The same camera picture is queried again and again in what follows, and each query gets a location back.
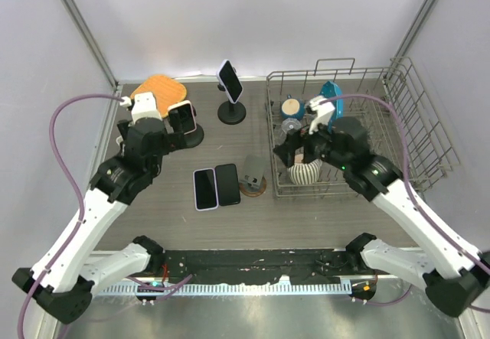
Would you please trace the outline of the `pink case phone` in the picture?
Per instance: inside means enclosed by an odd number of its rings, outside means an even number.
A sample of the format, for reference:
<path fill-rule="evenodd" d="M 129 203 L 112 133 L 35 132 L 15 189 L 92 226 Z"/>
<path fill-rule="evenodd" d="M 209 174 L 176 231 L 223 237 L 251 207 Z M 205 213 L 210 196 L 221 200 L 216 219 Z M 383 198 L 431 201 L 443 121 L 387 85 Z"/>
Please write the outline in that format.
<path fill-rule="evenodd" d="M 195 110 L 189 100 L 169 106 L 168 120 L 174 132 L 187 135 L 197 129 Z"/>

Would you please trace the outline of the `black round base stand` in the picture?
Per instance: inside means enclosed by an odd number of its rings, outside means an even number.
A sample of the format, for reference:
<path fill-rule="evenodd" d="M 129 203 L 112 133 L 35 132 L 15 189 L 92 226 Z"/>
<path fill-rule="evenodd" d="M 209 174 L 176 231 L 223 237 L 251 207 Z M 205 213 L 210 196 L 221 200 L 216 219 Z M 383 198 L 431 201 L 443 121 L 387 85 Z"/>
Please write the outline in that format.
<path fill-rule="evenodd" d="M 175 150 L 194 148 L 199 146 L 204 140 L 204 130 L 203 128 L 197 124 L 197 128 L 184 134 L 183 132 L 174 132 L 173 136 L 173 146 Z"/>

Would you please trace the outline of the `grey stand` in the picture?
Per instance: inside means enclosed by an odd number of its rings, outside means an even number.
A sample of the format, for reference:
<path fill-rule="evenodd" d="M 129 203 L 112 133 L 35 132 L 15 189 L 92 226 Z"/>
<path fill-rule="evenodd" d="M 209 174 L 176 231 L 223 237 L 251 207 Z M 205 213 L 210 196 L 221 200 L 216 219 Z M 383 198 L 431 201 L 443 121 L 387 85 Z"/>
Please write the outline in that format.
<path fill-rule="evenodd" d="M 247 155 L 239 176 L 240 192 L 247 197 L 259 197 L 266 190 L 266 161 L 256 155 Z"/>

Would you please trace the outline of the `black phone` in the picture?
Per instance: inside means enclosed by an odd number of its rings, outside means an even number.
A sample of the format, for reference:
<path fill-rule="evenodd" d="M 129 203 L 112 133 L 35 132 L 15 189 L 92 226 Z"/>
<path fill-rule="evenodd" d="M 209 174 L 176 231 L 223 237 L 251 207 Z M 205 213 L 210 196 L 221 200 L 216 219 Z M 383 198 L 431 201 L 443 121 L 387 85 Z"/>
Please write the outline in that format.
<path fill-rule="evenodd" d="M 240 187 L 235 164 L 215 167 L 218 203 L 221 207 L 236 205 L 241 202 Z"/>

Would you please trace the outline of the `lavender case phone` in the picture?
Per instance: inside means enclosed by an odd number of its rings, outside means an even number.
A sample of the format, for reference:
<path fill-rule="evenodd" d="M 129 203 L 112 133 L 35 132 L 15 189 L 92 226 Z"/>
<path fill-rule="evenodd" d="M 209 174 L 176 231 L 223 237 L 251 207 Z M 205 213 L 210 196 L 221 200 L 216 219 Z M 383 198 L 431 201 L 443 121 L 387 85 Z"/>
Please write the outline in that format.
<path fill-rule="evenodd" d="M 204 168 L 193 172 L 194 205 L 197 211 L 218 208 L 217 185 L 213 168 Z"/>

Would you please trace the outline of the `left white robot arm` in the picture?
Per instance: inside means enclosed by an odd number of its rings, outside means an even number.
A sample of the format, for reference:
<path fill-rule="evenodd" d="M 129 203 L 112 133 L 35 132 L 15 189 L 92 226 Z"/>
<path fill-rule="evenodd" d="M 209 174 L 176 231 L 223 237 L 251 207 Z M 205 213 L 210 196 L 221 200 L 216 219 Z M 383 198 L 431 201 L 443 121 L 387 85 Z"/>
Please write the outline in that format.
<path fill-rule="evenodd" d="M 153 277 L 163 267 L 163 248 L 147 236 L 137 236 L 125 249 L 86 266 L 85 262 L 110 225 L 152 184 L 162 159 L 178 150 L 160 113 L 133 113 L 118 124 L 119 153 L 104 161 L 90 181 L 77 212 L 52 248 L 31 268 L 19 268 L 12 281 L 63 324 L 76 321 L 98 292 L 120 279 L 142 272 Z"/>

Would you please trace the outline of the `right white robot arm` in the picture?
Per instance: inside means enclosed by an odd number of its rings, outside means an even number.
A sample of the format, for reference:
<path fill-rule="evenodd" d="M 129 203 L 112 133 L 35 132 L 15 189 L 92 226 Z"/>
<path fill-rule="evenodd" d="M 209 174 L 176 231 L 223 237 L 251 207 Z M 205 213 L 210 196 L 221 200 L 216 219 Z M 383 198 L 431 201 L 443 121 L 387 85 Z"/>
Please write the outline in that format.
<path fill-rule="evenodd" d="M 367 130 L 353 117 L 315 132 L 291 131 L 273 152 L 291 167 L 297 149 L 309 163 L 321 160 L 339 169 L 350 189 L 397 222 L 424 251 L 420 256 L 364 233 L 345 258 L 356 274 L 381 270 L 424 290 L 442 313 L 457 318 L 489 287 L 489 254 L 452 230 L 404 179 L 389 159 L 371 151 Z"/>

